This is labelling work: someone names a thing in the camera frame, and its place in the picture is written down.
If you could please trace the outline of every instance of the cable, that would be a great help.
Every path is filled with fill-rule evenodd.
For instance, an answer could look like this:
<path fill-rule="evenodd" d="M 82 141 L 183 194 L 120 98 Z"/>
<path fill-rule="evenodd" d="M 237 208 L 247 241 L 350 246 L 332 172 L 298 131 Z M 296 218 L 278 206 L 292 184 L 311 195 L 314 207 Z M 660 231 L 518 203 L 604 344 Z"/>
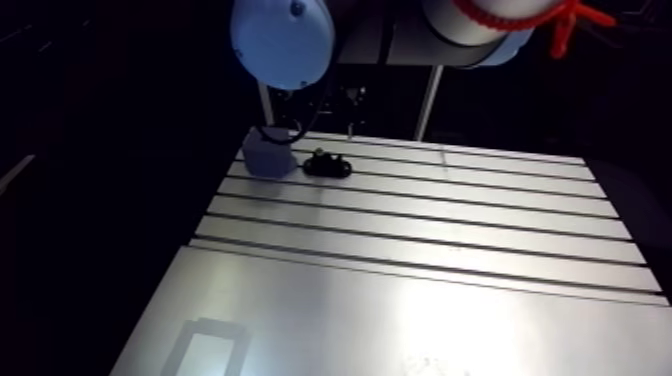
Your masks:
<path fill-rule="evenodd" d="M 348 40 L 348 36 L 350 36 L 350 33 L 352 32 L 352 29 L 355 27 L 357 24 L 357 21 L 359 20 L 359 16 L 361 16 L 361 10 L 364 8 L 363 4 L 367 3 L 366 1 L 358 1 L 356 5 L 354 5 L 348 13 L 343 17 L 344 22 L 341 26 L 341 33 L 337 33 L 337 38 L 336 38 L 336 45 L 334 46 L 334 51 L 331 54 L 331 60 L 329 61 L 329 66 L 327 67 L 327 71 L 324 74 L 324 77 L 320 81 L 324 81 L 324 88 L 322 89 L 322 92 L 320 93 L 320 96 L 316 102 L 315 105 L 315 112 L 313 113 L 313 116 L 310 119 L 310 122 L 305 127 L 301 127 L 299 132 L 295 134 L 293 137 L 290 137 L 286 140 L 278 140 L 277 138 L 271 137 L 266 131 L 264 130 L 264 126 L 262 126 L 260 123 L 255 124 L 255 128 L 261 135 L 261 138 L 264 141 L 268 141 L 272 144 L 276 145 L 290 145 L 295 143 L 296 141 L 299 141 L 302 139 L 306 133 L 308 133 L 315 123 L 317 122 L 317 118 L 320 116 L 320 109 L 322 108 L 322 104 L 324 103 L 324 100 L 327 98 L 327 94 L 329 93 L 329 88 L 331 87 L 334 75 L 335 75 L 335 70 L 336 70 L 336 64 L 338 63 L 338 59 L 341 56 L 341 52 L 343 52 L 343 48 L 345 47 L 345 42 Z"/>

